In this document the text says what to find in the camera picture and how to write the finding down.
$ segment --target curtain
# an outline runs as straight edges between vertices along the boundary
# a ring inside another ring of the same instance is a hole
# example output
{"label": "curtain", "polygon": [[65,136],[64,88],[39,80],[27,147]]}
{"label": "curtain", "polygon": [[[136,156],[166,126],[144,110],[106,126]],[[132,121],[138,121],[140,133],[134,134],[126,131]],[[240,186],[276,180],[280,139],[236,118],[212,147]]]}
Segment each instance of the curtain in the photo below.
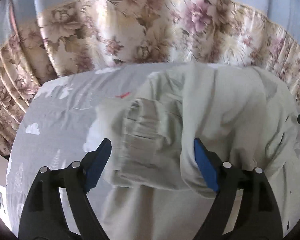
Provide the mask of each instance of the curtain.
{"label": "curtain", "polygon": [[0,154],[49,80],[131,63],[200,62],[260,66],[284,81],[300,105],[300,45],[280,25],[232,0],[70,0],[19,23],[0,44]]}

